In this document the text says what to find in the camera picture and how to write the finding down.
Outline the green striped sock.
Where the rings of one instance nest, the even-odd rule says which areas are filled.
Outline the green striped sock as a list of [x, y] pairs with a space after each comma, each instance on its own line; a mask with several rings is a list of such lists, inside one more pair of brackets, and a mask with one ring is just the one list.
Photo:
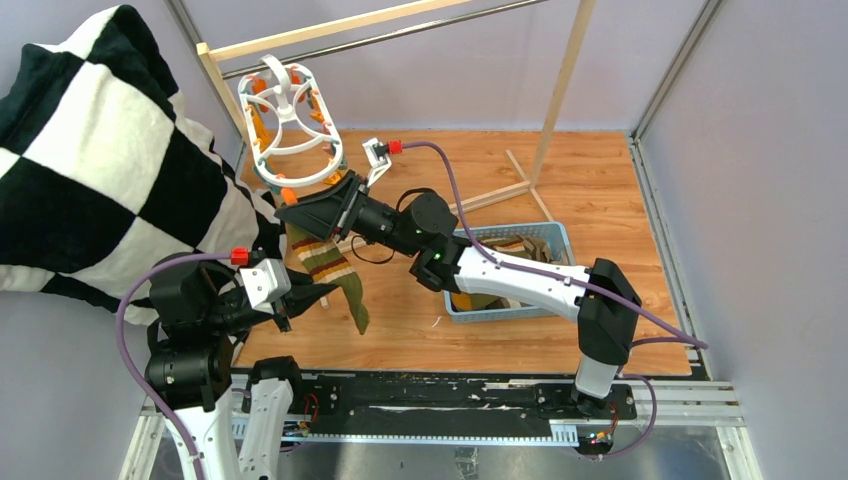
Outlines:
[[285, 225], [291, 250], [317, 283], [341, 288], [349, 313], [360, 335], [370, 324], [370, 313], [364, 301], [362, 280], [351, 262], [333, 241], [322, 241], [293, 224]]
[[456, 311], [482, 311], [501, 309], [509, 306], [502, 297], [488, 294], [451, 293], [450, 302]]

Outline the tan brown sock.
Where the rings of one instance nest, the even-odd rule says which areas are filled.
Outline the tan brown sock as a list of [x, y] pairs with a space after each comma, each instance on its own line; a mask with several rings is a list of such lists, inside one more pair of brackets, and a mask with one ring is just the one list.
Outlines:
[[481, 243], [485, 247], [506, 255], [543, 263], [556, 262], [549, 244], [539, 237], [513, 234], [484, 238]]

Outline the light blue plastic basket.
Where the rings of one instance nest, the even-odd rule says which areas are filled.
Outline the light blue plastic basket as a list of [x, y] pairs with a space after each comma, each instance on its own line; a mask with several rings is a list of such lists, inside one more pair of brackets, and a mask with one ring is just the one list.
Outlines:
[[[478, 242], [484, 238], [519, 234], [545, 240], [556, 259], [553, 264], [537, 263], [536, 267], [560, 275], [573, 274], [575, 260], [565, 226], [556, 221], [458, 228], [455, 234], [467, 237], [472, 234]], [[516, 308], [494, 310], [456, 311], [450, 302], [450, 294], [444, 294], [446, 314], [455, 323], [495, 322], [538, 318], [546, 316], [574, 316], [577, 308], [566, 301], [568, 293], [576, 293], [575, 287], [567, 287], [561, 281], [540, 276], [534, 272], [509, 269], [489, 261], [478, 249], [472, 247], [467, 258], [459, 265], [464, 268], [457, 283], [468, 288], [472, 294], [488, 294], [515, 300]]]

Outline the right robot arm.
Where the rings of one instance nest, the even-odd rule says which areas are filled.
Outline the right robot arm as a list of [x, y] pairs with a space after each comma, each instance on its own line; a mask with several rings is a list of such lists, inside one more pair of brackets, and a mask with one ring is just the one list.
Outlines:
[[630, 357], [641, 300], [618, 265], [590, 267], [520, 258], [459, 236], [459, 219], [430, 188], [412, 189], [408, 205], [372, 198], [354, 173], [284, 205], [276, 217], [321, 241], [354, 233], [413, 258], [411, 274], [435, 292], [490, 295], [544, 309], [576, 323], [581, 358], [566, 403], [596, 417], [611, 403], [612, 384]]

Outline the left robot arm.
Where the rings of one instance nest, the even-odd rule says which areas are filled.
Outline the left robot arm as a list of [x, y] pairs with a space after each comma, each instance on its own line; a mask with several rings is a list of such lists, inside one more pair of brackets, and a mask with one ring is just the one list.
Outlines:
[[283, 332], [290, 318], [334, 290], [285, 268], [260, 251], [240, 251], [236, 268], [222, 256], [172, 254], [150, 275], [149, 295], [165, 337], [148, 336], [144, 378], [157, 394], [187, 479], [274, 479], [288, 413], [306, 400], [291, 356], [254, 364], [242, 409], [243, 439], [233, 434], [232, 362], [235, 336], [273, 320]]

